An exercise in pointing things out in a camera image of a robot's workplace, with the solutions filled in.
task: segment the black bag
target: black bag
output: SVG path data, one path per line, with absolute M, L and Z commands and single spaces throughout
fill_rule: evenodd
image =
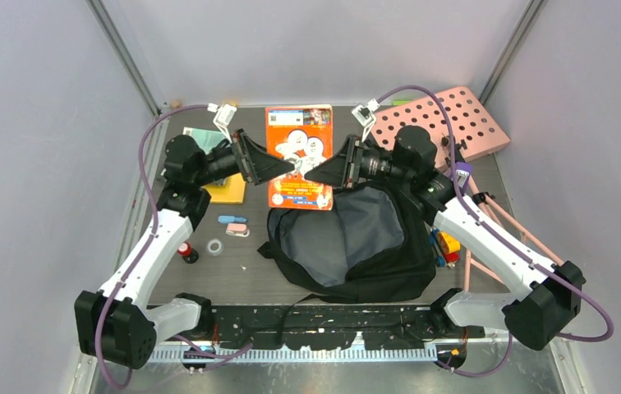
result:
M 267 229 L 258 251 L 291 283 L 318 293 L 304 300 L 413 300 L 436 275 L 419 212 L 384 183 L 336 192 L 331 211 L 272 208 Z

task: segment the dark table surface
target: dark table surface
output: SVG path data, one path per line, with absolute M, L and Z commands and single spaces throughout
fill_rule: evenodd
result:
M 234 131 L 243 128 L 257 143 L 265 143 L 265 109 L 239 108 L 229 127 Z M 216 130 L 211 122 L 213 114 L 202 110 L 181 112 L 170 119 L 166 141 L 182 133 L 184 127 Z M 361 127 L 350 113 L 349 107 L 334 108 L 333 147 L 336 151 L 347 134 L 360 134 Z M 496 161 L 492 156 L 472 163 L 473 176 L 481 190 L 498 196 L 506 209 L 506 195 Z M 163 184 L 156 181 L 154 192 L 159 193 Z M 168 303 L 177 293 L 189 292 L 205 296 L 216 305 L 225 304 L 291 304 L 309 294 L 309 291 L 287 282 L 273 260 L 263 259 L 257 248 L 267 241 L 266 220 L 267 186 L 246 187 L 243 204 L 211 204 L 204 219 L 190 238 L 192 247 L 200 252 L 195 264 L 187 264 L 175 255 L 165 269 L 151 296 L 151 304 Z M 227 236 L 225 225 L 219 224 L 219 215 L 236 215 L 248 218 L 251 230 L 247 238 Z M 212 238 L 223 242 L 219 256 L 206 253 L 205 245 Z M 430 303 L 452 287 L 462 286 L 462 263 L 456 268 L 438 268 L 434 281 L 422 296 L 412 303 Z M 471 290 L 501 292 L 506 289 L 476 269 L 471 274 Z

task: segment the yellow toy block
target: yellow toy block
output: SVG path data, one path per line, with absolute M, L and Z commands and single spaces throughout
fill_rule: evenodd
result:
M 461 249 L 461 243 L 443 231 L 439 231 L 436 238 L 439 240 L 439 245 L 441 245 L 441 249 L 445 254 L 456 253 Z

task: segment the white connector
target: white connector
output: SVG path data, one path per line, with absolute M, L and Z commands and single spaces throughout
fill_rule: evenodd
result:
M 364 126 L 364 132 L 361 133 L 361 141 L 363 142 L 366 137 L 369 136 L 371 128 L 376 123 L 375 110 L 380 107 L 380 104 L 375 98 L 370 100 L 366 105 L 359 104 L 352 109 L 352 115 Z
M 216 112 L 216 115 L 214 115 L 214 125 L 223 133 L 223 135 L 226 136 L 229 141 L 232 141 L 231 135 L 228 133 L 228 125 L 231 123 L 233 115 L 235 115 L 238 108 L 231 104 L 219 106 L 210 103 L 206 109 L 209 112 Z

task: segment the small bottle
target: small bottle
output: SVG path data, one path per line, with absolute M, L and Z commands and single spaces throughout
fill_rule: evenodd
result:
M 177 253 L 182 256 L 182 259 L 185 260 L 185 263 L 194 264 L 197 260 L 200 259 L 200 254 L 197 253 L 196 250 L 192 249 L 192 246 L 188 242 L 182 242 L 179 248 L 177 248 Z

